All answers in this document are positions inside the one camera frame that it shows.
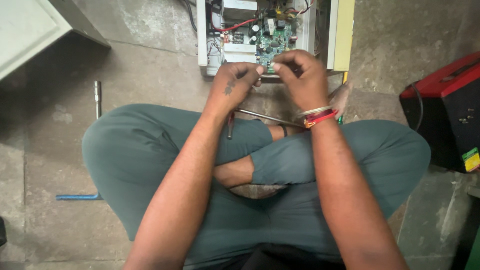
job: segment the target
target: yellow sticker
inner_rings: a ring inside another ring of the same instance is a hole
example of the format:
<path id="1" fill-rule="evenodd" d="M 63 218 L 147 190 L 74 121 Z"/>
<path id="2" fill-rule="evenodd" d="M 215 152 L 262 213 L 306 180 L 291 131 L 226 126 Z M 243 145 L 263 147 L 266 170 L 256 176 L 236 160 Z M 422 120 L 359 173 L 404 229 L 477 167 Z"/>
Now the yellow sticker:
<path id="1" fill-rule="evenodd" d="M 475 153 L 467 160 L 465 160 L 465 170 L 468 172 L 473 171 L 480 165 L 480 156 L 478 153 Z"/>

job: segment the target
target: silver bracelet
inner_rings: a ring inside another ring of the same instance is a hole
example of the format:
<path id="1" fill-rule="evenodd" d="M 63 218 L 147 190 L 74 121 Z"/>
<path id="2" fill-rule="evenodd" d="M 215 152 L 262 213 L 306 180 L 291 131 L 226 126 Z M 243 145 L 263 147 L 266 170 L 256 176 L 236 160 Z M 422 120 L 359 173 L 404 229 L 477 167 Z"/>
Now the silver bracelet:
<path id="1" fill-rule="evenodd" d="M 317 108 L 317 109 L 301 112 L 301 113 L 298 114 L 298 116 L 305 116 L 305 115 L 311 114 L 311 113 L 322 112 L 324 110 L 328 110 L 328 109 L 331 109 L 331 108 L 332 108 L 332 106 L 320 107 L 320 108 Z"/>

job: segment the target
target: open electronic device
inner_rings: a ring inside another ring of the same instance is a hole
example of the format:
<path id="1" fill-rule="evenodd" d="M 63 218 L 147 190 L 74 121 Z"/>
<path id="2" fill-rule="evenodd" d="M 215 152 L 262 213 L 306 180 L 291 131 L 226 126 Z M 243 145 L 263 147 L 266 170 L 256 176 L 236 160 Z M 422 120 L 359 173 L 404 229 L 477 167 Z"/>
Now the open electronic device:
<path id="1" fill-rule="evenodd" d="M 200 71 L 213 76 L 222 64 L 245 61 L 264 65 L 262 77 L 278 77 L 272 59 L 293 49 L 318 56 L 330 71 L 347 71 L 353 5 L 354 0 L 199 0 Z"/>

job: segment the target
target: circuit board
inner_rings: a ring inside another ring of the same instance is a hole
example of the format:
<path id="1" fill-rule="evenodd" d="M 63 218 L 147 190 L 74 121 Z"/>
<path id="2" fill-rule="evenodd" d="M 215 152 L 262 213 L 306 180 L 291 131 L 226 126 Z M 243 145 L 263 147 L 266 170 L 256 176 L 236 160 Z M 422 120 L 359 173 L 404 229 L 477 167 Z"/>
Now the circuit board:
<path id="1" fill-rule="evenodd" d="M 289 43 L 289 39 L 296 36 L 296 27 L 292 24 L 296 24 L 296 20 L 287 20 L 285 28 L 275 29 L 273 35 L 264 35 L 262 27 L 257 32 L 257 63 L 266 66 L 267 73 L 275 73 L 270 62 L 277 54 L 295 49 L 295 42 Z"/>

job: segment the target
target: heat sink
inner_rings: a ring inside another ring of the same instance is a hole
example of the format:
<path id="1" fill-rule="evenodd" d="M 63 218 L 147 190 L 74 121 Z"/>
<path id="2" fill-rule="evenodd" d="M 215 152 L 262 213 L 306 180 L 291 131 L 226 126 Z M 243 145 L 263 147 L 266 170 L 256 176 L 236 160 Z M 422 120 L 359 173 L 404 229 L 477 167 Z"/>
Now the heat sink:
<path id="1" fill-rule="evenodd" d="M 222 16 L 225 19 L 253 19 L 256 11 L 255 0 L 222 0 Z"/>

